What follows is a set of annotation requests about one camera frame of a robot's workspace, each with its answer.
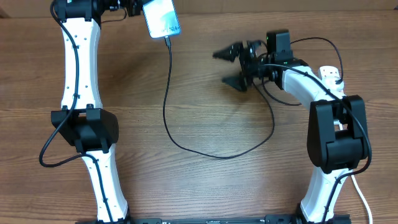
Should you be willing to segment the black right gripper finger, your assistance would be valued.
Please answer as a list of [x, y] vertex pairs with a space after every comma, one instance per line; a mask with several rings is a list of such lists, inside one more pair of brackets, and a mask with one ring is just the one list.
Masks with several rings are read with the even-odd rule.
[[235, 42], [229, 47], [213, 52], [213, 58], [234, 62], [243, 51], [243, 43]]
[[235, 76], [223, 77], [221, 81], [240, 92], [246, 92], [248, 90], [246, 77], [241, 72]]

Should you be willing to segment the blue screen smartphone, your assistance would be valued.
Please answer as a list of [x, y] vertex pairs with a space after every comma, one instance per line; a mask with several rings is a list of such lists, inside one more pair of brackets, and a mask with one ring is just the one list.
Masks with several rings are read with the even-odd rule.
[[143, 1], [142, 10], [151, 38], [158, 39], [181, 33], [180, 23], [172, 0]]

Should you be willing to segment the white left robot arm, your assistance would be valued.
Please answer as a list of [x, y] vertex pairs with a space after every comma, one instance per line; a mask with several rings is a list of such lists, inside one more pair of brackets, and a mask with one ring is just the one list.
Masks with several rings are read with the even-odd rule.
[[132, 1], [52, 1], [50, 13], [62, 29], [65, 46], [65, 88], [61, 108], [51, 112], [55, 130], [39, 154], [39, 163], [57, 134], [76, 155], [52, 164], [58, 167], [82, 159], [88, 169], [97, 204], [95, 223], [132, 223], [116, 167], [119, 139], [117, 117], [104, 110], [98, 87], [98, 44], [104, 11], [130, 9]]

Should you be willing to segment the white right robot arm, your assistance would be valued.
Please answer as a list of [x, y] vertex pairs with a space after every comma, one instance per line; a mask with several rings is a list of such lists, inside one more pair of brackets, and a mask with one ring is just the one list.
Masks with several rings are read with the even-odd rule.
[[307, 152], [314, 166], [310, 185], [293, 215], [266, 215], [266, 223], [350, 223], [349, 215], [335, 215], [334, 206], [347, 177], [364, 172], [361, 160], [371, 162], [364, 100], [343, 92], [337, 69], [317, 74], [294, 57], [288, 30], [273, 30], [266, 40], [235, 42], [213, 57], [239, 60], [241, 71], [223, 82], [246, 91], [255, 78], [274, 82], [309, 111]]

